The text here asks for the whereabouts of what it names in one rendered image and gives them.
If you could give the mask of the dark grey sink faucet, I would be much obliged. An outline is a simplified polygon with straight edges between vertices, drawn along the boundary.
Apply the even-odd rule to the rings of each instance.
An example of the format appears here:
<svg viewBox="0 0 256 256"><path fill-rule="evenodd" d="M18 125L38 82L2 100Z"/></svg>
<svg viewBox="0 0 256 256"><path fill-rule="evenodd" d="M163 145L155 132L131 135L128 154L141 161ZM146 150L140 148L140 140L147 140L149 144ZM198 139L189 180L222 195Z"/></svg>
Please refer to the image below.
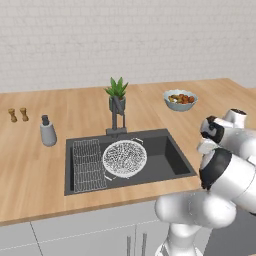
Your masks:
<svg viewBox="0 0 256 256"><path fill-rule="evenodd" d="M125 120L125 104L126 98L119 99L118 96L109 97L109 109L112 112L112 127L106 129L106 134L112 137L118 137L121 134L127 133L126 124L123 123L119 128L117 124L117 115L122 116L122 120Z"/></svg>

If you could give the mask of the mixed fruit pile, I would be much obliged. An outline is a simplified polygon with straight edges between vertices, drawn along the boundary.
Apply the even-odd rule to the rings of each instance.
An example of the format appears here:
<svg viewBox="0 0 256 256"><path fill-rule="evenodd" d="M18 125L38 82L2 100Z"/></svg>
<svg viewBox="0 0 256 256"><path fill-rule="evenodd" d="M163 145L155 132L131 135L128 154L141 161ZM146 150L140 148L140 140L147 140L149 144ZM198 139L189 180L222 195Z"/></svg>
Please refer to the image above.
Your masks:
<svg viewBox="0 0 256 256"><path fill-rule="evenodd" d="M191 104L195 101L193 96L188 96L185 94L173 94L168 97L169 101L177 104Z"/></svg>

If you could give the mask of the narrow grey cabinet door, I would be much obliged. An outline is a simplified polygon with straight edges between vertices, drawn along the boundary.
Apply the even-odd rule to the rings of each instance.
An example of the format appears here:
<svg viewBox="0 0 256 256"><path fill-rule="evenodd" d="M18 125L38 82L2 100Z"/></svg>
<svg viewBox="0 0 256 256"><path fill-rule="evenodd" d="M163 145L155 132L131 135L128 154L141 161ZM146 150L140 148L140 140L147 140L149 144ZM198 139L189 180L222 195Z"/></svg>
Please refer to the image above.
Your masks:
<svg viewBox="0 0 256 256"><path fill-rule="evenodd" d="M136 225L135 256L141 256L143 233L147 233L146 255L155 256L159 246L165 241L169 224L158 220Z"/></svg>

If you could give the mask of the pale blue bowl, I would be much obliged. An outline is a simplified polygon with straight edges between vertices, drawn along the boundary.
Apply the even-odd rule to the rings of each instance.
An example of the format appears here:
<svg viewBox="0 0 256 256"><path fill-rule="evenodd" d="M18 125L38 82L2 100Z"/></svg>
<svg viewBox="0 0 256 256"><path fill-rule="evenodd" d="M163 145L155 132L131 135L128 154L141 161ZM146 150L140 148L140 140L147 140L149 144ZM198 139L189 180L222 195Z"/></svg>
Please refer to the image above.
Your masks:
<svg viewBox="0 0 256 256"><path fill-rule="evenodd" d="M168 97L173 95L173 94L185 94L185 95L188 95L188 96L193 96L195 98L195 101L191 104L177 104L177 103L172 103L169 101ZM178 111L178 112L185 112L185 111L188 111L190 110L198 101L198 97L190 92L190 91L186 91L186 90L180 90L180 89L175 89L175 90L169 90L169 91L165 91L163 93L163 98L164 98L164 101L166 103L166 105L173 111Z"/></svg>

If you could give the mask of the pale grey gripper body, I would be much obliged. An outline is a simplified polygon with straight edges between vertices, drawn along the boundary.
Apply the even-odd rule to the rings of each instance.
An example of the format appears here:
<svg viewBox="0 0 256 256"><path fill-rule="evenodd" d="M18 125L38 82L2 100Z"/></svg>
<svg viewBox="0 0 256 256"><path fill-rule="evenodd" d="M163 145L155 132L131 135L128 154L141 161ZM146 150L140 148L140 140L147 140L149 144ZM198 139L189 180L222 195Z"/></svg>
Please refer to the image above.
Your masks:
<svg viewBox="0 0 256 256"><path fill-rule="evenodd" d="M218 148L219 145L209 138L202 138L197 146L197 151L201 154L208 154Z"/></svg>

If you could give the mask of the wide grey cabinet door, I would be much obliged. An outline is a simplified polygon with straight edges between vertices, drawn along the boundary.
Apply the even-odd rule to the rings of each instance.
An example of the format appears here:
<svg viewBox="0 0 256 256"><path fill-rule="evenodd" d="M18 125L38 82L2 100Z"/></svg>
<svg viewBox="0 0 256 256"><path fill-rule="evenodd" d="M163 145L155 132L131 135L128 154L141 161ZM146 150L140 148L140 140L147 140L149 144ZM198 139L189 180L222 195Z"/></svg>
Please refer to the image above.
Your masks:
<svg viewBox="0 0 256 256"><path fill-rule="evenodd" d="M126 256L127 236L131 236L134 256L135 226L72 235L39 243L43 256Z"/></svg>

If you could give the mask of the small brown shaker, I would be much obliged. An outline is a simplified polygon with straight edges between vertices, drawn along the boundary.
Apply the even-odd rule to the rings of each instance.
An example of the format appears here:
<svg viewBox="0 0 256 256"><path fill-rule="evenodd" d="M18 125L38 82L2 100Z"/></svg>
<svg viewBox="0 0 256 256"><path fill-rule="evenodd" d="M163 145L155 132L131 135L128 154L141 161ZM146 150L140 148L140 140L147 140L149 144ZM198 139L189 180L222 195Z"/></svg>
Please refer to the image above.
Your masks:
<svg viewBox="0 0 256 256"><path fill-rule="evenodd" d="M17 117L15 115L15 109L14 108L9 108L8 113L11 116L11 121L14 122L14 123L17 122Z"/></svg>
<svg viewBox="0 0 256 256"><path fill-rule="evenodd" d="M27 116L27 109L25 107L20 108L20 112L22 114L22 120L24 122L27 122L29 120L29 117Z"/></svg>

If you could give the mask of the grey false drawer front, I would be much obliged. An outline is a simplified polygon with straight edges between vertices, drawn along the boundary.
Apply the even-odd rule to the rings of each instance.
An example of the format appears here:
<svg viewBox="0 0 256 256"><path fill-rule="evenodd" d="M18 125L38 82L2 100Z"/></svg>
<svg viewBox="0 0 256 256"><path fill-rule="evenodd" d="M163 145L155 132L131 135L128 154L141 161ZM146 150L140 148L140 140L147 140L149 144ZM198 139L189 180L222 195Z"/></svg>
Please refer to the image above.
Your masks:
<svg viewBox="0 0 256 256"><path fill-rule="evenodd" d="M32 221L39 242L53 242L156 221L155 201Z"/></svg>

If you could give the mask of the grey corner cabinet front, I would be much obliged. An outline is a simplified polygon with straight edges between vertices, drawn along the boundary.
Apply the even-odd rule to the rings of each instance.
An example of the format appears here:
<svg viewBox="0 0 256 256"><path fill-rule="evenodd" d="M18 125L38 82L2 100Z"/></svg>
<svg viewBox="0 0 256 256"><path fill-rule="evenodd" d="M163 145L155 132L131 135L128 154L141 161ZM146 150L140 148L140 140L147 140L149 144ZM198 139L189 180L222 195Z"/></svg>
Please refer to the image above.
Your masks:
<svg viewBox="0 0 256 256"><path fill-rule="evenodd" d="M29 222L0 227L0 256L42 256Z"/></svg>

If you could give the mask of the dark grey sink basin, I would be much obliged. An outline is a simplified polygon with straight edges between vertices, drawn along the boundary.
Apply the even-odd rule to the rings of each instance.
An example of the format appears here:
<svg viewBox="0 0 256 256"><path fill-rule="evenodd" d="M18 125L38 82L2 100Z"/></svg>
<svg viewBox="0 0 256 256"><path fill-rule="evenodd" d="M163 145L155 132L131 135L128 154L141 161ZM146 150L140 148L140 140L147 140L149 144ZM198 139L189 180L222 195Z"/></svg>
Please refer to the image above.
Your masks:
<svg viewBox="0 0 256 256"><path fill-rule="evenodd" d="M105 170L107 187L102 190L196 175L193 167L167 129L131 132L119 135L116 139L107 135L73 138L66 140L64 195L81 194L74 192L73 143L75 141L98 139L101 154L103 155L105 149L112 143L133 138L139 138L144 142L144 147L147 152L147 163L145 167L137 175L129 179L116 177Z"/></svg>

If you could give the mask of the grey soap dispenser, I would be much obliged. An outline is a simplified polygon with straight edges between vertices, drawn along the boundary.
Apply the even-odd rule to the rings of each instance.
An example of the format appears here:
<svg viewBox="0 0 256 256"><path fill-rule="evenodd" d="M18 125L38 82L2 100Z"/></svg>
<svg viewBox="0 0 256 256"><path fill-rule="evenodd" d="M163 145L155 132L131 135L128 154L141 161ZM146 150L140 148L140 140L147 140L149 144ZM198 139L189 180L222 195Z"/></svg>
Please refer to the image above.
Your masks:
<svg viewBox="0 0 256 256"><path fill-rule="evenodd" d="M47 115L42 116L42 123L40 124L40 133L42 143L51 147L57 142L57 135L53 123L49 120Z"/></svg>

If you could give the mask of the white mesh colander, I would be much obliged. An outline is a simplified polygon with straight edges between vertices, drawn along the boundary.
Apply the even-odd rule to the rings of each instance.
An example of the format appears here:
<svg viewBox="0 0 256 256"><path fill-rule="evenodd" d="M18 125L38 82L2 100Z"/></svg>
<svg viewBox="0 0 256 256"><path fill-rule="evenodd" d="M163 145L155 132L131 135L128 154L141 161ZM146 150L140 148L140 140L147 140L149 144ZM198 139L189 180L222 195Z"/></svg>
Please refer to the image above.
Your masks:
<svg viewBox="0 0 256 256"><path fill-rule="evenodd" d="M147 163L144 142L139 138L116 141L105 149L102 162L110 174L129 179L137 175Z"/></svg>

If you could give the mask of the green plant in grey pot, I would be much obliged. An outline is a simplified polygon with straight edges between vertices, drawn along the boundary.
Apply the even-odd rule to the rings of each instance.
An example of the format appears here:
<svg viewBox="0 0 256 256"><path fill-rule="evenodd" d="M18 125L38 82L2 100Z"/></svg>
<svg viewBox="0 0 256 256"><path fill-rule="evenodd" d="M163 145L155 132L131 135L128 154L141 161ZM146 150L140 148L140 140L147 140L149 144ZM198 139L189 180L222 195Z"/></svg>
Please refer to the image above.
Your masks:
<svg viewBox="0 0 256 256"><path fill-rule="evenodd" d="M118 81L115 81L113 78L110 78L110 86L108 88L105 88L106 93L109 95L109 109L110 111L113 111L113 103L114 103L114 97L117 96L120 104L122 106L122 109L125 109L126 105L126 88L128 86L128 83L123 83L123 78L120 77Z"/></svg>

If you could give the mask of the dark grey dishwasher front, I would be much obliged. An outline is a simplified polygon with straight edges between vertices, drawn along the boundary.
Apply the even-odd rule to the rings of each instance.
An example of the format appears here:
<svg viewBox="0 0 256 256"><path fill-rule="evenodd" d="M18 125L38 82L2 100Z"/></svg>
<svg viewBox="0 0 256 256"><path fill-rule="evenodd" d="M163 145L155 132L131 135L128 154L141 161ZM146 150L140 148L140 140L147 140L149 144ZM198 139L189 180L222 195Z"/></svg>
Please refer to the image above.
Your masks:
<svg viewBox="0 0 256 256"><path fill-rule="evenodd" d="M256 254L256 215L238 209L234 222L214 229L204 256L251 256Z"/></svg>

